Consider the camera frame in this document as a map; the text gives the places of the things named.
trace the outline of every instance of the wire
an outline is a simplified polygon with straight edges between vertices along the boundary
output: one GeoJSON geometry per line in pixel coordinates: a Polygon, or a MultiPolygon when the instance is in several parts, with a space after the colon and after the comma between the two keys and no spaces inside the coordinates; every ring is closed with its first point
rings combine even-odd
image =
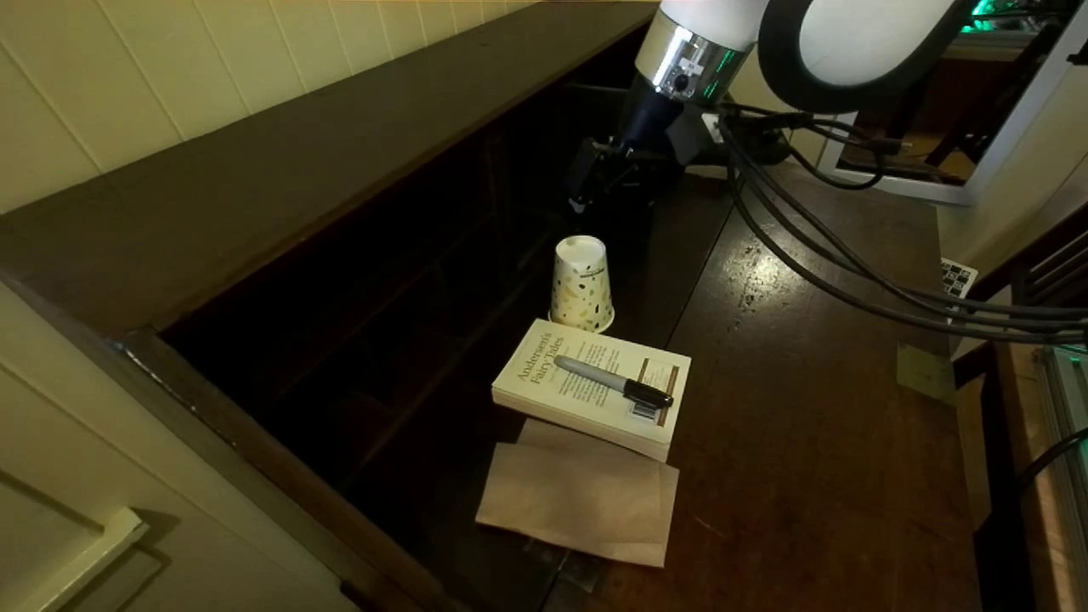
{"type": "MultiPolygon", "coordinates": [[[[1000,340],[1023,340],[1023,342],[1061,342],[1070,340],[1070,334],[1088,334],[1088,308],[1055,308],[1055,307],[991,307],[991,301],[976,301],[976,298],[951,298],[951,297],[933,297],[933,294],[919,294],[919,290],[897,290],[892,281],[885,281],[873,267],[863,265],[863,258],[858,258],[814,212],[805,212],[779,181],[769,178],[769,170],[763,163],[755,163],[744,150],[744,144],[737,144],[737,135],[729,130],[737,116],[759,116],[763,121],[769,121],[775,111],[764,109],[750,109],[737,107],[724,111],[724,150],[732,154],[732,163],[744,167],[750,186],[755,189],[755,196],[763,202],[763,209],[805,249],[814,249],[820,258],[879,281],[885,294],[897,297],[902,301],[922,308],[922,314],[934,314],[945,320],[956,320],[956,325],[938,323],[942,331],[951,334],[965,334],[965,337],[983,337],[981,325],[997,325],[987,331],[987,337],[1000,337],[1000,340]],[[802,227],[797,227],[788,222],[788,214],[781,214],[781,209],[775,204],[775,196],[786,202],[788,212],[797,212],[826,244],[820,244],[815,239],[809,239],[802,227]]],[[[826,119],[802,119],[797,111],[781,111],[781,125],[815,125],[826,119]]]]}
{"type": "Polygon", "coordinates": [[[759,107],[724,107],[724,125],[732,121],[763,121],[769,133],[775,133],[786,144],[786,154],[802,163],[815,181],[840,186],[840,189],[868,189],[885,181],[885,139],[863,133],[860,125],[840,121],[840,119],[824,119],[809,111],[773,111],[759,107]],[[786,130],[809,130],[815,135],[826,135],[843,147],[860,147],[873,158],[873,172],[868,181],[836,181],[829,172],[820,172],[788,139],[786,130]]]}
{"type": "MultiPolygon", "coordinates": [[[[897,290],[892,281],[885,281],[873,267],[868,267],[868,261],[860,255],[854,255],[814,212],[805,212],[788,189],[781,189],[781,184],[775,184],[750,154],[741,144],[734,144],[732,133],[724,133],[724,144],[734,147],[734,158],[744,158],[744,167],[759,178],[753,184],[753,189],[759,195],[759,202],[764,204],[764,212],[797,239],[802,241],[805,249],[814,249],[815,255],[829,258],[835,265],[848,267],[848,271],[858,271],[872,281],[879,281],[885,294],[926,308],[926,314],[938,314],[938,317],[956,317],[956,320],[973,320],[973,323],[991,323],[991,325],[1010,325],[1010,320],[991,320],[991,317],[965,317],[965,314],[956,314],[949,307],[960,307],[960,308],[976,308],[981,301],[968,301],[968,298],[949,298],[949,297],[929,297],[929,294],[915,294],[915,290],[897,290]],[[763,189],[775,189],[797,214],[802,214],[824,241],[829,241],[836,253],[824,249],[820,241],[814,241],[805,230],[800,230],[786,214],[781,209],[763,189]]],[[[1057,308],[1061,320],[1048,320],[1041,323],[1041,314],[1027,314],[1023,320],[1018,320],[1018,325],[1027,325],[1027,331],[1061,331],[1061,325],[1070,325],[1070,323],[1083,323],[1083,320],[1070,320],[1064,308],[1057,308]]]]}
{"type": "Polygon", "coordinates": [[[820,278],[814,267],[800,265],[773,235],[764,235],[764,227],[753,219],[750,204],[744,204],[744,195],[741,195],[741,184],[734,184],[734,204],[737,204],[737,214],[741,222],[753,227],[753,235],[775,255],[786,261],[786,267],[794,267],[797,277],[802,277],[809,287],[824,290],[826,297],[854,307],[854,308],[863,308],[863,314],[873,314],[873,317],[885,317],[885,320],[894,320],[894,323],[906,323],[906,325],[922,325],[922,331],[934,331],[934,334],[960,334],[960,337],[981,337],[981,340],[1010,340],[1010,342],[1069,342],[1069,337],[1041,337],[1041,334],[1015,334],[1015,331],[981,331],[981,325],[963,325],[963,323],[945,323],[945,320],[922,320],[922,317],[909,317],[909,314],[894,314],[894,308],[885,308],[885,307],[873,307],[873,301],[863,301],[858,297],[849,297],[848,290],[820,278]]]}
{"type": "Polygon", "coordinates": [[[1070,432],[1064,437],[1057,437],[1052,448],[1044,448],[1023,471],[1019,471],[1019,494],[1027,494],[1033,487],[1033,479],[1055,465],[1064,453],[1078,448],[1088,442],[1088,428],[1070,432]]]}

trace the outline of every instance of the wooden cabinet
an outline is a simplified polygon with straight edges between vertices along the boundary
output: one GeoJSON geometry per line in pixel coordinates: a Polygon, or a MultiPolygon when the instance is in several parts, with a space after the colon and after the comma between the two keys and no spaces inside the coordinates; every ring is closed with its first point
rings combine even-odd
{"type": "Polygon", "coordinates": [[[4,277],[416,603],[540,598],[547,561],[472,528],[516,424],[488,382],[547,308],[565,163],[650,11],[530,8],[31,204],[4,277]]]}

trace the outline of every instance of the paper cup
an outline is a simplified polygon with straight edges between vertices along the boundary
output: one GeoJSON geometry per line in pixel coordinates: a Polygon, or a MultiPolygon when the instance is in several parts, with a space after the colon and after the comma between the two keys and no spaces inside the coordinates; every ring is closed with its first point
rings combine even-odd
{"type": "Polygon", "coordinates": [[[547,320],[602,334],[617,320],[608,249],[596,235],[569,235],[556,244],[547,320]]]}

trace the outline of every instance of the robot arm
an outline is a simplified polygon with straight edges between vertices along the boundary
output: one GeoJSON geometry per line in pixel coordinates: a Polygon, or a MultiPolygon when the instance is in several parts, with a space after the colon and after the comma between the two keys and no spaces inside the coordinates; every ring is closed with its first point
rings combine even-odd
{"type": "Polygon", "coordinates": [[[710,109],[759,49],[769,86],[802,111],[868,109],[949,49],[976,0],[664,0],[636,59],[653,91],[710,109]]]}
{"type": "Polygon", "coordinates": [[[664,0],[618,130],[613,144],[582,147],[569,202],[589,212],[618,178],[658,178],[671,163],[667,133],[677,116],[719,109],[750,52],[759,52],[773,91],[802,111],[873,109],[938,62],[973,8],[976,0],[664,0]]]}

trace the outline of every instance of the paper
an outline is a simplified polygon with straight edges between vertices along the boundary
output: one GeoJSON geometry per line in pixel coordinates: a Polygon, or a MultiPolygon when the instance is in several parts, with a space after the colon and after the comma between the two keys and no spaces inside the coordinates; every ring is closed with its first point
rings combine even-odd
{"type": "Polygon", "coordinates": [[[529,422],[516,445],[496,445],[477,520],[558,547],[664,569],[677,483],[675,465],[529,422]]]}

